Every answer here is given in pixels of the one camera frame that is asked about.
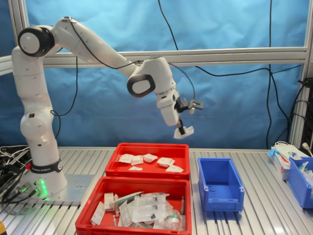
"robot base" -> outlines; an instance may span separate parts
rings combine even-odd
[[[49,195],[46,198],[31,197],[21,203],[37,203],[37,204],[54,204],[54,205],[81,205],[85,193],[91,184],[94,175],[76,175],[65,174],[67,186],[60,192]],[[23,199],[22,196],[17,197],[15,201]]]

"wire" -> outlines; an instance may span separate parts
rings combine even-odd
[[[168,64],[174,66],[175,68],[179,69],[183,74],[185,74],[185,76],[186,76],[186,77],[188,78],[188,80],[190,81],[191,86],[192,86],[192,89],[193,89],[193,91],[194,91],[194,96],[193,96],[192,99],[195,100],[195,98],[196,98],[196,91],[195,91],[194,84],[192,83],[192,81],[191,81],[191,79],[189,78],[189,76],[188,76],[180,67],[178,67],[178,66],[176,66],[176,65],[173,65],[173,64],[171,64],[171,63],[168,63]]]
[[[72,28],[74,29],[76,35],[77,35],[78,38],[82,41],[82,43],[84,44],[84,46],[86,47],[86,49],[90,52],[90,54],[93,55],[93,57],[94,57],[97,61],[99,61],[101,64],[103,64],[103,65],[109,67],[110,69],[118,70],[118,69],[121,69],[121,68],[123,68],[123,67],[132,65],[132,64],[134,64],[134,63],[140,63],[140,62],[142,62],[142,60],[137,60],[137,61],[131,62],[131,63],[129,63],[129,64],[126,64],[126,65],[123,65],[123,66],[120,66],[120,67],[116,67],[116,68],[114,68],[114,67],[112,67],[112,66],[110,66],[110,65],[107,65],[107,64],[103,63],[103,62],[102,62],[101,60],[99,60],[99,59],[91,52],[91,50],[87,47],[87,45],[85,44],[85,42],[83,41],[83,39],[79,36],[79,34],[77,33],[76,29],[74,28],[73,22],[70,22],[70,24],[72,25]]]
[[[72,110],[72,108],[74,107],[74,103],[75,103],[76,97],[77,97],[77,93],[78,93],[78,58],[76,57],[76,92],[75,92],[75,96],[74,96],[74,99],[73,99],[73,102],[72,102],[72,106],[70,107],[70,109],[65,114],[62,114],[62,115],[59,115],[55,110],[51,110],[50,111],[50,113],[52,115],[57,116],[59,118],[59,130],[58,130],[58,133],[55,136],[55,139],[58,138],[60,130],[61,130],[61,117],[67,115]]]
[[[178,46],[177,46],[177,43],[176,43],[176,40],[175,40],[175,37],[174,37],[174,34],[173,34],[173,31],[172,31],[172,28],[170,26],[170,24],[168,23],[163,11],[162,11],[162,7],[161,7],[161,3],[160,3],[160,0],[158,0],[158,4],[159,4],[159,7],[160,7],[160,11],[162,13],[162,16],[163,18],[165,19],[170,31],[171,31],[171,35],[172,35],[172,38],[173,38],[173,41],[174,41],[174,44],[175,44],[175,47],[176,47],[176,50],[179,50],[178,49]],[[271,27],[272,27],[272,0],[270,0],[270,6],[269,6],[269,47],[271,47]],[[287,70],[291,70],[291,69],[294,69],[294,68],[297,68],[301,65],[298,65],[298,66],[295,66],[295,67],[292,67],[292,68],[289,68],[289,69],[285,69],[285,70],[281,70],[281,71],[277,71],[275,73],[278,73],[278,72],[283,72],[283,71],[287,71]],[[241,72],[241,73],[231,73],[231,74],[222,74],[222,75],[217,75],[217,74],[213,74],[213,73],[210,73],[208,71],[206,71],[205,69],[199,67],[199,66],[195,66],[196,68],[202,70],[203,72],[211,75],[211,76],[215,76],[215,77],[222,77],[222,76],[234,76],[234,75],[243,75],[243,74],[247,74],[247,73],[251,73],[251,72],[255,72],[255,71],[260,71],[260,70],[268,70],[269,72],[269,83],[268,83],[268,93],[267,93],[267,110],[268,110],[268,117],[269,117],[269,126],[268,126],[268,131],[267,131],[267,137],[266,137],[266,146],[267,146],[267,149],[268,149],[268,135],[269,135],[269,131],[270,131],[270,127],[271,127],[271,123],[272,123],[272,120],[271,120],[271,116],[270,116],[270,111],[269,111],[269,106],[268,106],[268,100],[269,100],[269,92],[270,92],[270,82],[271,82],[271,78],[273,80],[273,83],[274,83],[274,87],[275,87],[275,92],[276,92],[276,100],[277,100],[277,105],[279,107],[279,109],[281,110],[281,112],[284,114],[286,120],[287,120],[287,125],[288,125],[288,129],[289,129],[289,126],[290,126],[290,122],[289,122],[289,118],[287,117],[286,113],[283,111],[283,109],[281,108],[280,104],[279,104],[279,99],[278,99],[278,92],[277,92],[277,87],[276,87],[276,83],[275,83],[275,80],[274,80],[274,77],[273,77],[273,73],[271,72],[271,64],[268,65],[268,68],[260,68],[260,69],[257,69],[257,70],[251,70],[251,71],[247,71],[247,72]]]

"green status light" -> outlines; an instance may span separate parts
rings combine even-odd
[[[46,187],[45,187],[45,182],[44,182],[44,180],[43,179],[41,179],[40,180],[40,183],[41,183],[41,187],[43,188],[43,193],[42,193],[42,197],[45,197],[45,196],[47,196],[48,195],[48,191],[47,191],[47,189],[46,189]]]

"aluminum frame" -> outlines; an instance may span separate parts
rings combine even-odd
[[[8,0],[14,38],[17,43],[18,34],[29,26],[25,0]],[[246,64],[303,64],[301,80],[313,76],[312,34],[313,34],[313,0],[310,0],[308,23],[304,47],[259,47],[259,48],[228,48],[180,51],[134,51],[120,52],[130,61],[146,59],[150,56],[164,56],[170,63],[177,66],[208,66],[208,65],[246,65]],[[78,60],[81,68],[104,67],[99,64],[88,64]],[[44,59],[45,68],[73,68],[76,66],[75,56],[68,53],[57,53]],[[10,73],[12,63],[10,56],[0,57],[0,75]],[[304,88],[299,99],[308,100],[309,89]],[[305,116],[306,103],[299,102],[296,113]],[[295,116],[291,126],[290,142],[300,147],[304,120]]]

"metal plate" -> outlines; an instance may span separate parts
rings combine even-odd
[[[65,173],[94,174],[81,206],[53,203],[0,208],[9,235],[75,235],[75,221],[115,148],[59,149]],[[190,149],[193,235],[313,235],[313,211],[303,210],[289,186],[279,179],[265,150]],[[244,211],[203,213],[198,157],[229,157],[245,186]]]

